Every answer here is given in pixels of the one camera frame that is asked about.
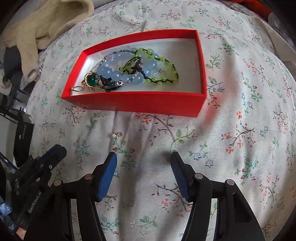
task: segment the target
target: bed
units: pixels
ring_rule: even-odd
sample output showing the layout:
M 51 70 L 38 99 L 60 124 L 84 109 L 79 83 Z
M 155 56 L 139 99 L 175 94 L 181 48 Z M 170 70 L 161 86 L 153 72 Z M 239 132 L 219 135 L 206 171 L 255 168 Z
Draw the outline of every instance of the bed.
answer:
M 165 28 L 199 32 L 208 96 L 198 118 L 91 111 L 61 99 L 83 49 Z M 42 54 L 41 77 L 27 106 L 35 121 L 31 154 L 40 156 L 55 144 L 66 147 L 52 183 L 75 181 L 92 173 L 110 151 L 117 153 L 108 195 L 97 204 L 107 240 L 181 240 L 191 205 L 181 197 L 168 162 L 174 150 L 211 180 L 233 179 L 266 240 L 272 240 L 296 204 L 296 84 L 277 56 L 263 20 L 221 2 L 114 1 Z M 114 133 L 122 136 L 113 138 Z M 216 209 L 213 199 L 207 240 L 213 239 Z M 75 211 L 72 220 L 81 240 Z

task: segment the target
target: beige cloth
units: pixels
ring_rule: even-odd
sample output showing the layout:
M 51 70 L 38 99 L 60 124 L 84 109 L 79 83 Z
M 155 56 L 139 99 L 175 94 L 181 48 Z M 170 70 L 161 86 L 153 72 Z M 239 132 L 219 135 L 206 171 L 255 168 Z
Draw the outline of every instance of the beige cloth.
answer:
M 32 82 L 39 75 L 38 49 L 46 49 L 61 34 L 93 12 L 91 0 L 47 0 L 37 11 L 5 31 L 3 45 L 17 45 L 27 82 Z

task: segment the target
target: blue gripper pad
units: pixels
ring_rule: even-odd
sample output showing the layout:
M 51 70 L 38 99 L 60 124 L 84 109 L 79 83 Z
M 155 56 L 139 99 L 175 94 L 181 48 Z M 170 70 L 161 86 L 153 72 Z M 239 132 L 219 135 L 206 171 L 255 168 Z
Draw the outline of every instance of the blue gripper pad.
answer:
M 117 166 L 117 155 L 114 152 L 110 152 L 106 161 L 109 160 L 109 163 L 105 167 L 105 171 L 102 175 L 101 181 L 99 183 L 99 193 L 98 200 L 99 202 L 107 195 L 110 183 L 112 181 L 116 166 Z
M 182 197 L 189 202 L 189 183 L 184 174 L 186 167 L 178 152 L 172 153 L 170 166 L 172 167 Z

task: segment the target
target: red box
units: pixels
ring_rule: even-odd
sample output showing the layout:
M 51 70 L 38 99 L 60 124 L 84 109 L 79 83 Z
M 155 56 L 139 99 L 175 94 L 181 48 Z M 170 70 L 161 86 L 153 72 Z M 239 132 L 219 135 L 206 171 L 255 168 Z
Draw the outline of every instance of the red box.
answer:
M 119 45 L 144 40 L 169 38 L 195 39 L 199 58 L 201 93 L 168 91 L 113 91 L 71 95 L 71 87 L 74 87 L 79 73 L 89 55 Z M 87 110 L 116 110 L 189 117 L 198 116 L 206 97 L 207 81 L 202 48 L 197 31 L 191 29 L 165 29 L 129 34 L 85 49 L 82 51 L 75 63 L 62 94 L 62 98 L 64 100 Z

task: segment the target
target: green gemstone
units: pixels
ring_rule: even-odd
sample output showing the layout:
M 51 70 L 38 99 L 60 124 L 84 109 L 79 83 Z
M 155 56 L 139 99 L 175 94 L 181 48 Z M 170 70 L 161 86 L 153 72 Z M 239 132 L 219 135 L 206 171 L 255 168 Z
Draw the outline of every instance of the green gemstone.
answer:
M 98 80 L 95 74 L 90 74 L 87 78 L 86 78 L 86 83 L 91 86 L 91 87 L 95 87 L 97 84 Z

